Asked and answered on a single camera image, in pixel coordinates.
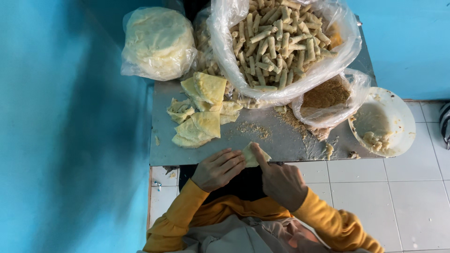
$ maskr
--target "yellow sleeve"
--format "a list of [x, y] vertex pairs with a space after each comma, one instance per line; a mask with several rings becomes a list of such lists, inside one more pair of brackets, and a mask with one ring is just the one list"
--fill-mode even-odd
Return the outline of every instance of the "yellow sleeve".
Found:
[[317, 235], [334, 250], [352, 251], [358, 248], [373, 253], [383, 253], [380, 243], [364, 232], [356, 215], [336, 210], [308, 188], [301, 207], [292, 213], [315, 229]]
[[186, 248], [182, 237], [188, 232], [192, 217], [208, 195], [189, 179], [167, 212], [147, 231], [143, 251], [172, 252]]

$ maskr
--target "stainless steel tabletop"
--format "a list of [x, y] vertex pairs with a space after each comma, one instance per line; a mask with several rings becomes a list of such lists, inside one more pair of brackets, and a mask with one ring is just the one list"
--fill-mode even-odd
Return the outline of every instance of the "stainless steel tabletop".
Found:
[[[360, 32], [363, 38], [362, 49], [349, 68], [360, 70], [374, 78], [372, 63], [361, 27]], [[325, 142], [319, 142], [310, 133], [303, 140], [299, 132], [280, 120], [279, 114], [273, 108], [254, 110], [243, 108], [236, 122], [220, 127], [220, 139], [215, 138], [198, 149], [178, 147], [171, 141], [176, 134], [174, 127], [178, 124], [170, 120], [166, 108], [170, 105], [172, 98], [187, 99], [184, 93], [180, 93], [181, 90], [180, 81], [155, 81], [150, 146], [151, 166], [196, 164], [222, 149], [243, 149], [250, 141], [259, 143], [274, 162], [325, 159], [323, 153]], [[254, 129], [257, 127], [263, 128], [265, 131], [255, 131]], [[262, 139], [263, 133], [269, 135]], [[159, 146], [156, 146], [155, 136], [158, 136], [161, 141]], [[356, 151], [362, 158], [379, 157], [359, 144], [347, 121], [342, 122], [331, 131], [327, 142], [334, 147], [331, 159], [347, 159], [351, 151]]]

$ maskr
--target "white tile floor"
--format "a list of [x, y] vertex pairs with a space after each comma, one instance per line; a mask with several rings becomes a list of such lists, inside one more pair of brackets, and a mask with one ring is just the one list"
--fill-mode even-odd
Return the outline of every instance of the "white tile floor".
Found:
[[[408, 102], [416, 139], [396, 158], [294, 163], [328, 204], [356, 214], [387, 252], [450, 253], [450, 151], [438, 132], [442, 103]], [[153, 168], [150, 224], [178, 195], [177, 180]]]

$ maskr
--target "plastic bag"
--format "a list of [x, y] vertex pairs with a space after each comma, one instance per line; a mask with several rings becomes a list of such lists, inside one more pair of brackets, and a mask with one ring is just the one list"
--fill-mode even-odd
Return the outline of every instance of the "plastic bag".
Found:
[[197, 70], [206, 70], [208, 74], [222, 76], [221, 70], [214, 58], [214, 52], [211, 47], [211, 34], [206, 24], [206, 20], [211, 15], [211, 7], [207, 6], [197, 13], [193, 26], [195, 35], [195, 45], [197, 48]]
[[364, 103], [369, 94], [372, 78], [358, 70], [346, 68], [334, 77], [350, 91], [345, 104], [337, 104], [328, 108], [302, 107], [303, 95], [292, 101], [292, 110], [295, 117], [306, 124], [306, 128], [319, 140], [328, 138], [330, 131], [339, 123], [348, 119]]
[[339, 32], [343, 43], [332, 51], [339, 52], [334, 59], [316, 63], [305, 78], [292, 83], [283, 90], [258, 91], [250, 88], [236, 64], [229, 28], [239, 23], [248, 14], [248, 0], [213, 0], [211, 16], [207, 24], [211, 33], [212, 49], [217, 56], [219, 68], [225, 78], [247, 97], [267, 101], [272, 106], [284, 105], [306, 91], [342, 72], [359, 54], [361, 35], [355, 15], [343, 0], [317, 0], [312, 3], [314, 13], [324, 17], [329, 24], [324, 33]]
[[121, 74], [167, 81], [187, 73], [197, 55], [190, 21], [163, 7], [141, 7], [124, 16]]

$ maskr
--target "white bowl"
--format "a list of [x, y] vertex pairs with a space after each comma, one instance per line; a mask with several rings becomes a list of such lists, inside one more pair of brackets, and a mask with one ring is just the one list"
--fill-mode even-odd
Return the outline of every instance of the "white bowl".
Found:
[[[369, 95], [354, 117], [355, 121], [348, 119], [353, 135], [361, 145], [380, 156], [393, 157], [403, 154], [411, 147], [416, 137], [416, 124], [409, 107], [399, 96], [383, 88], [371, 87]], [[392, 132], [389, 148], [384, 151], [375, 150], [363, 140], [368, 131], [379, 136]]]

